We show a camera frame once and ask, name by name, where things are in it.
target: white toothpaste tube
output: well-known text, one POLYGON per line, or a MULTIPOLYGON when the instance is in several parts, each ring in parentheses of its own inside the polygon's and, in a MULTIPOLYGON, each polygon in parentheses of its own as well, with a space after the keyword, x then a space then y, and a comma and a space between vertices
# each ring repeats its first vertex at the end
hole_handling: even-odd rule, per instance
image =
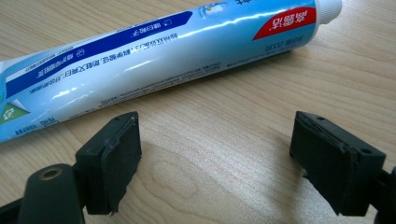
POLYGON ((0 142, 307 44, 342 0, 230 0, 0 62, 0 142))

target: wooden table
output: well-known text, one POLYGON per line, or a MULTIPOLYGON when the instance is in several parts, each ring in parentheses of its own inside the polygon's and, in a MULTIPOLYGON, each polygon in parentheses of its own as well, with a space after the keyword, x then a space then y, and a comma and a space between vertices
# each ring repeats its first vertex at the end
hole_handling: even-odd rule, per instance
MULTIPOLYGON (((166 16, 210 0, 2 0, 0 61, 166 16)), ((393 0, 344 1, 308 45, 0 144, 0 204, 29 175, 75 162, 117 115, 138 111, 143 158, 114 217, 87 223, 373 223, 338 217, 289 156, 297 110, 321 115, 396 165, 393 0)))

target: black bracket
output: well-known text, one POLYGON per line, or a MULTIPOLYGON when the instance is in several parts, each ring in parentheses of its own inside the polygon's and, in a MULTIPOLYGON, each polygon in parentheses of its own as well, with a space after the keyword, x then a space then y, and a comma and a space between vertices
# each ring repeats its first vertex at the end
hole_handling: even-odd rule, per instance
POLYGON ((396 223, 396 167, 382 169, 383 152, 321 116, 297 112, 290 155, 337 215, 364 217, 372 204, 375 223, 396 223))
POLYGON ((32 174, 23 198, 0 208, 0 223, 85 223, 84 206, 90 215, 118 212, 141 155, 137 113, 120 115, 76 153, 76 164, 32 174))

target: light wooden surface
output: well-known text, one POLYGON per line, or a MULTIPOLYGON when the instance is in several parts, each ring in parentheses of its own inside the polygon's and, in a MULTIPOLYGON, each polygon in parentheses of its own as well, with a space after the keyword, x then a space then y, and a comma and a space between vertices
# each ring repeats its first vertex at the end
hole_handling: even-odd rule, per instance
MULTIPOLYGON (((0 0, 0 61, 210 0, 0 0)), ((114 217, 87 223, 373 223, 338 217, 290 158, 295 111, 319 114, 396 166, 394 0, 344 1, 305 47, 158 91, 0 144, 0 205, 30 174, 138 111, 143 158, 114 217)))

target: hole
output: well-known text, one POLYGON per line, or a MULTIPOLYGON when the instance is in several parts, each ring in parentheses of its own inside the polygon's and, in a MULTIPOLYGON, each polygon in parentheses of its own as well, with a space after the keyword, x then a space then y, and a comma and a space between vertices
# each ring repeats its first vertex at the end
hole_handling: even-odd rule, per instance
POLYGON ((51 180, 62 173, 61 168, 51 168, 40 175, 41 180, 51 180))
POLYGON ((367 149, 367 148, 362 148, 361 152, 362 153, 366 153, 366 154, 371 154, 372 153, 372 151, 370 149, 367 149))

